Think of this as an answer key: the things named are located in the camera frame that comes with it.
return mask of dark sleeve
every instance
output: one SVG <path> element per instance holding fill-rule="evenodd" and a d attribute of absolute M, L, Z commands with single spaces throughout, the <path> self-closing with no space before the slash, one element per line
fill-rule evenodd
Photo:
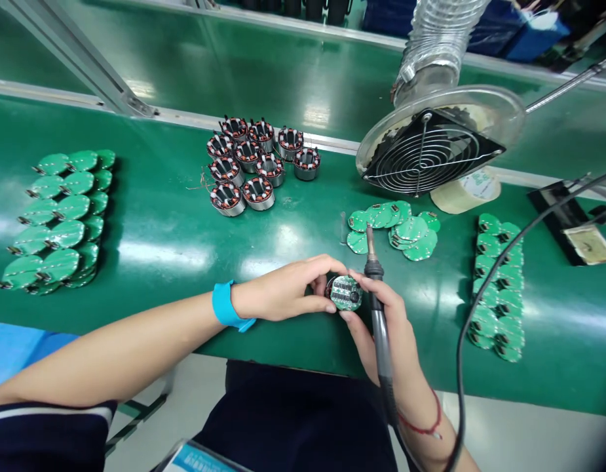
<path fill-rule="evenodd" d="M 102 472 L 117 403 L 70 408 L 44 403 L 0 406 L 0 472 Z"/>

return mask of red string bracelet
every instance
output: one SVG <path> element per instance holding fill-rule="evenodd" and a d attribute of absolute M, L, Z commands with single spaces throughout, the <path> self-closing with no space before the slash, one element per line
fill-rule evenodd
<path fill-rule="evenodd" d="M 401 413 L 399 413 L 399 420 L 401 420 L 401 422 L 405 426 L 410 428 L 412 431 L 416 431 L 418 434 L 433 436 L 436 439 L 442 439 L 442 436 L 440 435 L 440 433 L 436 432 L 436 429 L 438 428 L 438 426 L 440 426 L 440 421 L 442 420 L 442 409 L 440 408 L 440 400 L 438 400 L 438 396 L 437 396 L 436 392 L 434 391 L 434 389 L 432 389 L 432 393 L 434 394 L 434 398 L 436 399 L 436 408 L 438 409 L 438 411 L 436 413 L 436 423 L 434 423 L 434 425 L 430 429 L 417 428 L 416 426 L 410 424 L 403 417 L 403 415 L 401 415 Z"/>

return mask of tape roll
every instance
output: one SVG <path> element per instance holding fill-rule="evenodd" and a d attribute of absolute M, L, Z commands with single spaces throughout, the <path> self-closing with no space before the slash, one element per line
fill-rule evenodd
<path fill-rule="evenodd" d="M 464 213 L 495 200 L 500 194 L 501 182 L 489 167 L 447 182 L 430 193 L 434 204 L 445 213 L 451 214 Z"/>

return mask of green workbench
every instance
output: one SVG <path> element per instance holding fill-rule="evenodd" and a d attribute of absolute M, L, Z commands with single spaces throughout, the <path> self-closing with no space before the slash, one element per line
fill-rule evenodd
<path fill-rule="evenodd" d="M 364 256 L 340 243 L 340 213 L 396 195 L 363 183 L 353 157 L 324 152 L 316 181 L 290 174 L 272 209 L 248 208 L 237 218 L 224 218 L 211 207 L 206 190 L 187 189 L 199 185 L 209 135 L 0 98 L 0 276 L 12 260 L 5 248 L 22 230 L 15 217 L 29 203 L 24 189 L 36 177 L 30 167 L 55 152 L 110 148 L 120 156 L 97 278 L 82 289 L 61 288 L 45 297 L 0 290 L 0 322 L 84 334 L 208 291 L 215 282 L 247 280 L 321 252 L 363 268 Z M 377 232 L 385 280 L 406 301 L 421 363 L 436 389 L 455 390 L 455 346 L 470 296 L 476 215 L 487 210 L 522 226 L 535 215 L 526 191 L 504 186 L 493 203 L 458 216 L 441 214 L 440 242 L 422 262 L 406 260 Z M 428 197 L 410 203 L 416 211 L 434 210 Z M 524 251 L 523 360 L 509 364 L 467 343 L 466 392 L 606 415 L 606 265 L 569 265 L 543 225 L 525 238 Z M 246 334 L 227 330 L 199 352 L 364 375 L 344 322 L 325 313 L 260 322 Z"/>

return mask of motor assembly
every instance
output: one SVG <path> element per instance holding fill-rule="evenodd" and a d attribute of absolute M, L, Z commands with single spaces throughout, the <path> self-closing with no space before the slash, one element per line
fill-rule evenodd
<path fill-rule="evenodd" d="M 216 182 L 232 182 L 233 185 L 240 187 L 243 185 L 246 175 L 232 157 L 218 157 L 209 166 L 211 176 Z"/>
<path fill-rule="evenodd" d="M 257 173 L 270 181 L 273 187 L 280 186 L 285 180 L 283 162 L 274 154 L 264 154 L 256 164 Z"/>
<path fill-rule="evenodd" d="M 242 169 L 246 174 L 254 174 L 257 172 L 255 165 L 259 161 L 261 148 L 259 144 L 252 141 L 242 141 L 235 149 L 237 161 L 242 165 Z"/>
<path fill-rule="evenodd" d="M 215 159 L 230 154 L 235 147 L 233 140 L 225 134 L 219 134 L 217 131 L 213 131 L 213 135 L 213 138 L 209 139 L 206 144 L 206 151 L 209 156 Z"/>
<path fill-rule="evenodd" d="M 228 118 L 224 115 L 225 121 L 219 122 L 222 132 L 235 141 L 244 141 L 248 134 L 248 125 L 243 118 Z"/>
<path fill-rule="evenodd" d="M 296 153 L 303 147 L 303 132 L 283 127 L 278 132 L 278 148 L 281 158 L 287 162 L 294 161 Z"/>
<path fill-rule="evenodd" d="M 250 208 L 254 210 L 267 210 L 275 203 L 275 189 L 265 177 L 248 180 L 242 188 L 242 192 Z"/>
<path fill-rule="evenodd" d="M 270 123 L 266 122 L 264 117 L 261 117 L 261 121 L 258 123 L 250 120 L 248 137 L 259 144 L 265 153 L 271 153 L 275 150 L 275 129 Z"/>
<path fill-rule="evenodd" d="M 295 154 L 294 175 L 300 180 L 314 180 L 320 168 L 318 148 L 304 147 Z"/>
<path fill-rule="evenodd" d="M 224 216 L 237 216 L 246 209 L 239 188 L 230 182 L 220 184 L 211 192 L 211 205 Z"/>

